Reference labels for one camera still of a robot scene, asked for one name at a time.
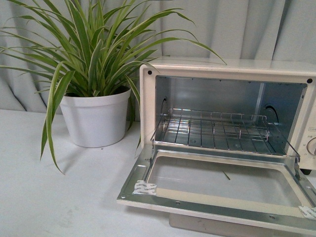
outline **tape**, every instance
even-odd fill
[[[156,187],[157,187],[156,184],[148,184],[144,180],[137,180],[134,186],[133,194],[156,196]]]
[[[316,207],[299,206],[304,217],[316,221]]]

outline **white toaster oven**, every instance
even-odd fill
[[[225,61],[141,67],[143,150],[118,202],[224,236],[316,236],[316,66]]]

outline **curtain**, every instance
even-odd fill
[[[87,2],[82,0],[82,6],[85,7]],[[107,0],[106,8],[119,6],[122,2]],[[2,26],[39,30],[31,22],[25,24],[12,18],[25,14],[20,7],[4,0],[1,3]],[[54,3],[61,11],[65,11],[63,0],[55,0]],[[153,29],[189,30],[200,42],[210,46],[223,58],[305,61],[316,64],[315,0],[153,0],[150,4],[147,14],[179,7],[195,23],[184,24],[181,18],[171,16],[156,22]],[[25,34],[22,30],[16,33]],[[183,32],[170,32],[163,36],[175,34],[178,37],[189,37]],[[21,44],[17,39],[0,38],[0,46]],[[214,57],[185,41],[164,43],[157,49],[157,56]],[[0,64],[30,67],[5,55],[0,55]],[[30,74],[21,75],[13,70],[1,69],[0,72],[0,109],[45,112],[48,95],[36,93],[43,89],[43,85],[36,82],[40,78]]]

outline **metal wire rack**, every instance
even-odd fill
[[[269,155],[297,155],[276,126],[259,115],[169,109],[168,114],[161,117],[152,141]]]

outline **plant pot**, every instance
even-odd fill
[[[131,90],[101,97],[64,96],[60,107],[73,143],[81,147],[104,147],[125,134]]]

